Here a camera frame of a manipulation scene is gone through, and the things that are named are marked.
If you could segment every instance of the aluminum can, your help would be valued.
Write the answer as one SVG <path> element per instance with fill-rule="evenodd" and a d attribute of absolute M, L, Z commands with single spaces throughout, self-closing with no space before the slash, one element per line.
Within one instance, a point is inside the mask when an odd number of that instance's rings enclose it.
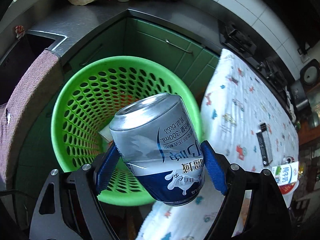
<path fill-rule="evenodd" d="M 109 127 L 124 163 L 154 199 L 179 206 L 198 195 L 203 154 L 180 96 L 161 93 L 134 102 Z"/>

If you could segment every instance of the silver screw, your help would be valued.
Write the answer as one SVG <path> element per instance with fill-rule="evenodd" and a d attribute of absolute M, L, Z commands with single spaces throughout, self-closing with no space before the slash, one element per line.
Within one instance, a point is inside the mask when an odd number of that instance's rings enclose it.
<path fill-rule="evenodd" d="M 59 173 L 59 171 L 57 169 L 54 169 L 50 173 L 52 176 L 54 176 L 54 175 L 57 175 Z"/>
<path fill-rule="evenodd" d="M 84 171 L 87 171 L 87 170 L 89 170 L 91 168 L 91 165 L 90 164 L 84 164 L 83 166 L 82 166 L 82 169 L 84 170 Z"/>
<path fill-rule="evenodd" d="M 267 169 L 264 169 L 263 174 L 269 176 L 271 174 L 271 172 Z"/>
<path fill-rule="evenodd" d="M 234 171 L 239 170 L 239 166 L 237 164 L 231 164 L 230 168 Z"/>

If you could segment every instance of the green cabinet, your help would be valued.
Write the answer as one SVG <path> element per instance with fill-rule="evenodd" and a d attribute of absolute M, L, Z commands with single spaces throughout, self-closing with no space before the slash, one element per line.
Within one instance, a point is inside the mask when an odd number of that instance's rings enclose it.
<path fill-rule="evenodd" d="M 70 61 L 74 72 L 88 64 L 106 57 L 123 55 L 126 19 L 114 23 L 87 43 Z"/>
<path fill-rule="evenodd" d="M 219 59 L 178 33 L 135 18 L 127 19 L 124 55 L 143 57 L 168 68 L 195 96 L 207 87 Z"/>

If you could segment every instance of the perforated basket wall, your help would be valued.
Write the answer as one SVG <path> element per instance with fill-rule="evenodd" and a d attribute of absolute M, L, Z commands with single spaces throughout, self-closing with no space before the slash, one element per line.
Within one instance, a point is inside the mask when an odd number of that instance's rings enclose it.
<path fill-rule="evenodd" d="M 119 109 L 161 92 L 182 97 L 201 141 L 196 101 L 188 87 L 165 67 L 143 58 L 119 56 L 98 60 L 78 71 L 63 87 L 52 114 L 51 139 L 63 171 L 76 170 L 102 153 L 98 131 Z M 122 160 L 98 198 L 122 206 L 154 201 Z"/>

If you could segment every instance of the cabinet handle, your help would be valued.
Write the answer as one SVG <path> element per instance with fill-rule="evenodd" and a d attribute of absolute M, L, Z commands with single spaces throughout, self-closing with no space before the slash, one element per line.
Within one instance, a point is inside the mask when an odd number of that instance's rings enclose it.
<path fill-rule="evenodd" d="M 185 50 L 185 49 L 183 49 L 183 48 L 180 48 L 179 46 L 172 44 L 168 39 L 165 39 L 165 42 L 168 43 L 168 44 L 171 45 L 171 46 L 176 47 L 177 49 L 182 50 L 182 51 L 185 52 L 185 53 L 192 54 L 192 50 L 189 51 L 189 50 Z"/>
<path fill-rule="evenodd" d="M 100 44 L 99 47 L 97 47 L 96 50 L 87 58 L 87 60 L 85 62 L 80 63 L 79 66 L 80 67 L 86 66 L 90 62 L 90 60 L 92 60 L 93 57 L 97 55 L 97 53 L 102 49 L 102 47 L 103 47 L 103 44 Z"/>

